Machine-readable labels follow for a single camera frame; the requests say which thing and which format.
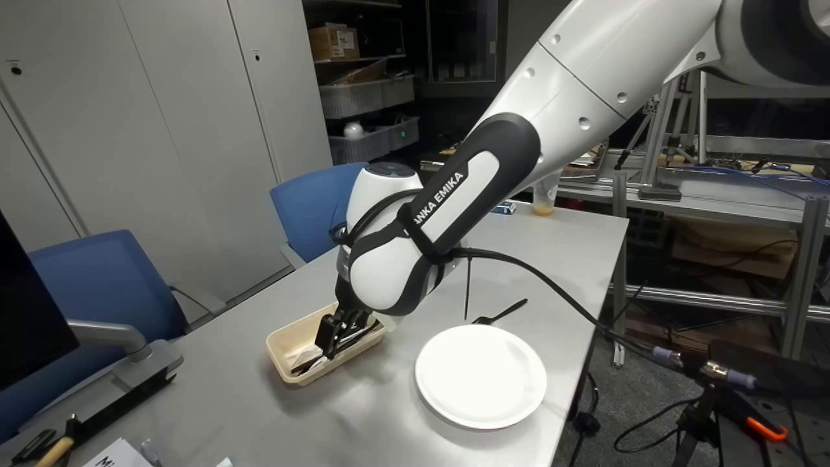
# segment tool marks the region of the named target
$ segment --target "blue chair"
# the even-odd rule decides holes
[[[304,261],[335,248],[331,230],[344,224],[348,198],[363,163],[310,173],[270,189],[288,248]]]
[[[184,315],[130,231],[57,244],[31,256],[66,319],[118,322],[148,344],[178,339]],[[0,393],[0,445],[53,398],[121,358],[121,350],[78,348]]]

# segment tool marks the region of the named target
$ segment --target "blue office chair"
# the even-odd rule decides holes
[[[178,339],[184,315],[130,231],[57,244],[31,256],[66,319],[131,324],[145,340]],[[121,350],[78,348],[0,393],[0,445],[53,398],[121,358]]]
[[[288,248],[304,261],[335,248],[331,230],[344,224],[348,198],[363,163],[310,173],[270,189]]]

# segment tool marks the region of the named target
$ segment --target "white plate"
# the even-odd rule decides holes
[[[415,381],[436,414],[476,432],[523,422],[547,393],[538,353],[486,324],[460,324],[431,339],[415,361]]]

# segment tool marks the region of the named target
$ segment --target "wooden tray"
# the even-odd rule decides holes
[[[336,301],[326,305],[326,307],[320,307],[320,309],[317,309],[317,313],[310,313],[310,315],[305,315],[279,331],[271,331],[265,339],[266,355],[288,388],[309,388],[317,379],[331,374],[335,368],[350,363],[359,353],[370,350],[374,346],[379,346],[387,339],[387,328],[379,324],[374,332],[363,336],[355,346],[336,353],[335,361],[326,361],[324,367],[310,367],[305,374],[291,374],[296,367],[305,363],[314,355],[305,350],[317,350],[314,339],[317,339],[319,319],[324,315],[335,315],[335,309],[336,309]]]

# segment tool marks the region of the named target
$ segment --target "shelving unit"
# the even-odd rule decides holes
[[[314,57],[335,163],[374,162],[416,143],[415,77],[396,0],[305,0],[309,29],[344,25],[357,57]],[[357,122],[363,135],[344,135]]]

